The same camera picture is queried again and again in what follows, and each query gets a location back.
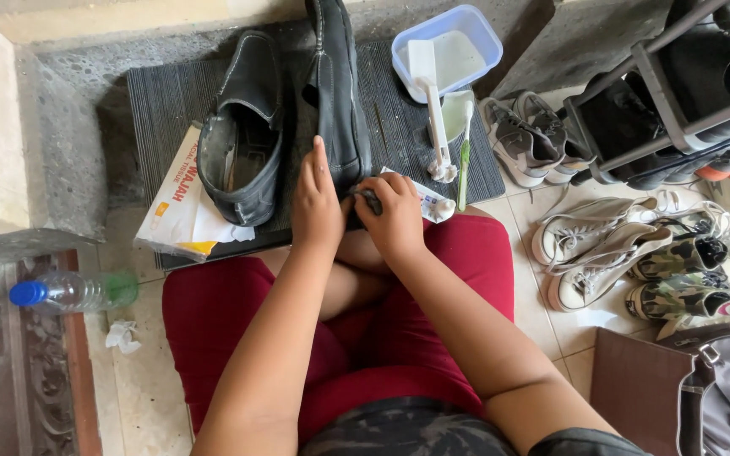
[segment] toothbrush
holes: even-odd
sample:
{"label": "toothbrush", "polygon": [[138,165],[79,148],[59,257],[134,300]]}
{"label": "toothbrush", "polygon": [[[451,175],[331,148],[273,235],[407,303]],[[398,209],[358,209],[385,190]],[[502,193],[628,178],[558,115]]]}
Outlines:
{"label": "toothbrush", "polygon": [[474,111],[474,102],[467,101],[464,104],[466,116],[466,131],[464,132],[464,142],[461,144],[461,175],[458,178],[458,212],[466,210],[466,179],[469,172],[469,129],[472,125],[472,113]]}

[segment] blue lid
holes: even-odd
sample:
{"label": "blue lid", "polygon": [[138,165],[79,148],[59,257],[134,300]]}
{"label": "blue lid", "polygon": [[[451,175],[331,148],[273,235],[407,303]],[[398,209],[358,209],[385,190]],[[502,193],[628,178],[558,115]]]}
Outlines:
{"label": "blue lid", "polygon": [[22,282],[11,288],[11,302],[17,306],[32,306],[47,298],[47,285],[41,282]]}

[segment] cloth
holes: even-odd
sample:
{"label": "cloth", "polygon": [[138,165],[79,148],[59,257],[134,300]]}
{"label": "cloth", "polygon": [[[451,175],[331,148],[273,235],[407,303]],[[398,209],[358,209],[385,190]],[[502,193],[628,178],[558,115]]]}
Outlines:
{"label": "cloth", "polygon": [[[513,320],[512,252],[501,223],[457,215],[446,223],[428,224],[424,242]],[[195,433],[227,360],[274,280],[261,260],[250,257],[198,264],[168,275],[162,315]],[[329,327],[317,324],[300,409],[301,443],[343,413],[380,399],[421,396],[482,414],[480,399],[400,283],[374,312],[357,352],[352,362]],[[352,371],[355,364],[362,368]]]}
{"label": "cloth", "polygon": [[[486,421],[435,399],[411,397],[371,402],[348,411],[314,436],[299,456],[514,456]],[[591,429],[566,429],[542,439],[529,456],[643,456],[621,437]]]}

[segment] crumpled tissue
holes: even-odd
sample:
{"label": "crumpled tissue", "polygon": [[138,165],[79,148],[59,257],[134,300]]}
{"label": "crumpled tissue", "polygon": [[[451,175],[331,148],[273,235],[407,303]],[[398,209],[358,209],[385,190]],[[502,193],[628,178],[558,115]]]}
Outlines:
{"label": "crumpled tissue", "polygon": [[115,320],[106,336],[106,347],[117,347],[124,355],[134,353],[142,344],[131,340],[132,332],[137,332],[136,321]]}

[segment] plastic bottle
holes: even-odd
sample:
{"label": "plastic bottle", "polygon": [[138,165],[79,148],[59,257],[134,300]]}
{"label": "plastic bottle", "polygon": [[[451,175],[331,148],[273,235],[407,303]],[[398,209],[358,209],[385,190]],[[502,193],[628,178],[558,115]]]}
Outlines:
{"label": "plastic bottle", "polygon": [[80,274],[53,272],[10,290],[17,306],[30,306],[43,315],[97,312],[125,307],[137,299],[137,277],[130,273]]}

